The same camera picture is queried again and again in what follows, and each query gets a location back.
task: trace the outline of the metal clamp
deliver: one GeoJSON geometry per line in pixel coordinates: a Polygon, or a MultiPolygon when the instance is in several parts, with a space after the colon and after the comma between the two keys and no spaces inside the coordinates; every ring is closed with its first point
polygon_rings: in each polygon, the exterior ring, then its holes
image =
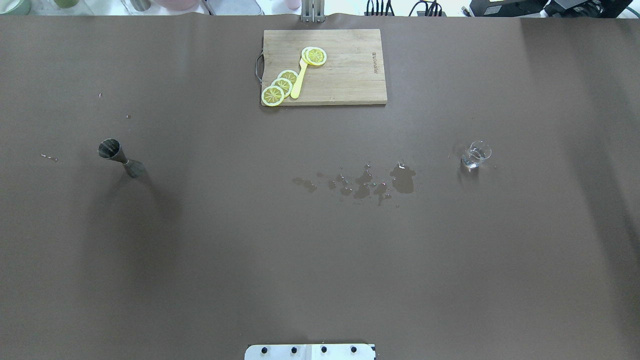
{"type": "Polygon", "coordinates": [[[302,0],[302,22],[324,22],[324,0],[302,0]]]}

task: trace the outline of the brown table surface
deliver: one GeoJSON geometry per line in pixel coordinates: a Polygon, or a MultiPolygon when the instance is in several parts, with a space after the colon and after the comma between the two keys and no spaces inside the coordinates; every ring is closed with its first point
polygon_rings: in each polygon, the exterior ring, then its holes
{"type": "Polygon", "coordinates": [[[639,38],[633,20],[3,17],[0,359],[640,358],[639,38]],[[305,28],[380,28],[388,104],[262,107],[263,30],[305,28]],[[99,158],[109,137],[148,173],[99,158]],[[478,139],[493,156],[470,176],[478,139]],[[380,206],[328,187],[398,161],[415,191],[380,206]]]}

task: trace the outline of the yellow plastic spoon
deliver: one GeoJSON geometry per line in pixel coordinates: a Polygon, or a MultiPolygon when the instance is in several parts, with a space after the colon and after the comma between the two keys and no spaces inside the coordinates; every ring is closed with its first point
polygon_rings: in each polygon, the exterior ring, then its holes
{"type": "Polygon", "coordinates": [[[300,96],[300,90],[302,89],[302,79],[305,77],[305,72],[307,71],[307,63],[301,57],[300,58],[300,72],[298,73],[298,78],[296,79],[296,83],[293,84],[293,89],[291,90],[291,98],[297,99],[300,96]]]}

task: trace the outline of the black device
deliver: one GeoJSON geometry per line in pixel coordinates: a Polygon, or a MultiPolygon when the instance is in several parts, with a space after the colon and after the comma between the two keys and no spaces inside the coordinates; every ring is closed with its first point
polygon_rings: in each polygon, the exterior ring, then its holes
{"type": "Polygon", "coordinates": [[[472,0],[474,16],[516,17],[544,10],[553,17],[615,18],[632,0],[472,0]]]}
{"type": "Polygon", "coordinates": [[[539,13],[547,0],[472,0],[471,11],[475,16],[516,17],[539,13]]]}
{"type": "Polygon", "coordinates": [[[615,18],[632,0],[552,0],[544,11],[553,17],[615,18]]]}

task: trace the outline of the small glass cup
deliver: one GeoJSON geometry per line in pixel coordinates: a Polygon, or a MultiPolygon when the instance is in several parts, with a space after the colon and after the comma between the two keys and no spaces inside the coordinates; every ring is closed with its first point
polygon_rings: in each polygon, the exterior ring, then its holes
{"type": "Polygon", "coordinates": [[[468,169],[477,168],[491,156],[491,147],[484,141],[478,140],[471,143],[462,155],[462,164],[468,169]]]}

